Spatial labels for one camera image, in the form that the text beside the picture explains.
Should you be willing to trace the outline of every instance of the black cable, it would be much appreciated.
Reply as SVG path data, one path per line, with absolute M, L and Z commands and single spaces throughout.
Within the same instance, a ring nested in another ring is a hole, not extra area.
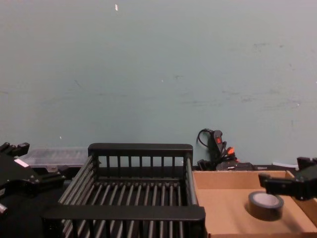
M 210 130 L 208 128 L 205 128 L 205 129 L 202 129 L 199 133 L 198 133 L 198 136 L 197 136 L 197 139 L 196 139 L 196 142 L 197 140 L 204 146 L 206 146 L 208 148 L 208 145 L 205 144 L 204 142 L 202 142 L 202 140 L 200 139 L 200 134 L 203 133 L 203 132 L 206 132 L 206 133 L 209 133 L 211 135 L 211 133 L 213 132 L 213 130 Z

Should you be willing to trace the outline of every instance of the tape roll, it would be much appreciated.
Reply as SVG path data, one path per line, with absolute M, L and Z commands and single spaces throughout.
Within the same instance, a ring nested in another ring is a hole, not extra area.
M 276 221 L 282 217 L 284 201 L 262 191 L 249 194 L 249 213 L 263 221 Z

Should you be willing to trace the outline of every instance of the white label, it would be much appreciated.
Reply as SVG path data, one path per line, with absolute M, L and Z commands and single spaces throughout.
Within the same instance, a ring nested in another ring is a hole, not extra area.
M 25 162 L 23 162 L 22 160 L 20 159 L 16 159 L 14 160 L 16 163 L 18 163 L 19 165 L 22 165 L 23 167 L 28 167 L 29 165 Z
M 0 190 L 0 196 L 4 195 L 5 188 Z

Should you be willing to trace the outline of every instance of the teal wall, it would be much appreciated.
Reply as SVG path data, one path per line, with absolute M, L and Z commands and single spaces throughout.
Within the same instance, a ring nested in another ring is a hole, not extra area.
M 314 0 L 3 0 L 0 141 L 195 145 L 210 127 L 241 160 L 317 156 L 316 24 Z

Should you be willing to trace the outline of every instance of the brown cardboard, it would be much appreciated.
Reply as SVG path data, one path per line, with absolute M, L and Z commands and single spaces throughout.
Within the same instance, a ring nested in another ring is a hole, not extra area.
M 281 171 L 266 172 L 290 177 Z M 259 172 L 193 172 L 197 200 L 206 211 L 206 230 L 211 238 L 317 237 L 317 201 L 284 200 L 283 216 L 273 222 L 261 221 L 247 212 L 250 192 L 263 190 Z

